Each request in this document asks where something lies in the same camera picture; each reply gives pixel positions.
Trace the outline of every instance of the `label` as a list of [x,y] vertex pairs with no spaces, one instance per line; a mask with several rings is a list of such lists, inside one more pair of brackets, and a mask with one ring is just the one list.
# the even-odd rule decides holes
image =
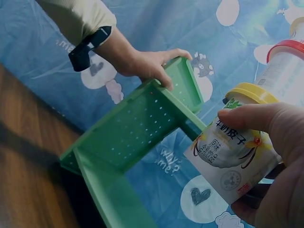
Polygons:
[[[224,108],[244,103],[232,98]],[[236,130],[216,117],[184,153],[227,203],[233,203],[280,161],[267,133]]]
[[255,84],[269,91],[278,100],[297,105],[304,96],[302,80],[304,61],[290,53],[278,53],[268,63]]

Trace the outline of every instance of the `human hand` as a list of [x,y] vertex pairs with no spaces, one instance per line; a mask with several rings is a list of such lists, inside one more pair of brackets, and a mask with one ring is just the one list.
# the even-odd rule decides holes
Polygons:
[[142,82],[147,79],[158,79],[160,83],[169,90],[173,89],[172,79],[167,75],[163,66],[171,59],[185,57],[192,60],[190,53],[186,50],[173,49],[158,52],[138,52],[134,65],[126,72],[126,76],[138,76]]
[[279,164],[267,177],[273,184],[258,184],[231,205],[232,210],[256,228],[303,227],[304,224],[304,109],[284,103],[247,104],[218,112],[234,129],[267,132]]
[[94,52],[109,61],[120,74],[138,76],[141,81],[155,78],[169,90],[173,89],[172,80],[162,66],[179,56],[192,60],[190,53],[181,49],[158,52],[137,51],[117,28],[113,29],[109,39]]

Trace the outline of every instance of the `plastic container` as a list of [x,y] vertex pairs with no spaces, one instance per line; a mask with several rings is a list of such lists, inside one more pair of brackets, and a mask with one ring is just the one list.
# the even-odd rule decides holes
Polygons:
[[291,40],[304,43],[304,17],[297,18],[290,26]]
[[62,167],[84,177],[108,228],[157,227],[124,173],[175,129],[194,140],[205,128],[194,114],[202,98],[189,61],[177,58],[165,70],[172,92],[145,82],[60,157]]
[[[224,108],[277,100],[264,89],[241,83],[229,93]],[[280,161],[268,134],[235,130],[216,117],[184,153],[202,176],[231,204],[258,184]]]
[[268,53],[268,64],[254,82],[279,101],[304,106],[304,44],[284,40]]

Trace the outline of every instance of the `green plastic rack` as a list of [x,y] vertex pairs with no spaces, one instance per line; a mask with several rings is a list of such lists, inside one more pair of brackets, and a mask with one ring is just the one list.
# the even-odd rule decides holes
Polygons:
[[108,228],[157,227],[124,173],[175,129],[194,140],[205,128],[195,115],[203,101],[189,61],[174,59],[165,70],[172,92],[156,80],[142,84],[60,158],[83,176]]

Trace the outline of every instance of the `sleeve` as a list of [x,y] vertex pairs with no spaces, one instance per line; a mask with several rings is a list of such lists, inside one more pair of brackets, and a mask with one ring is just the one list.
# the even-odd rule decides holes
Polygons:
[[102,26],[116,26],[115,15],[101,0],[36,1],[74,45],[78,45]]

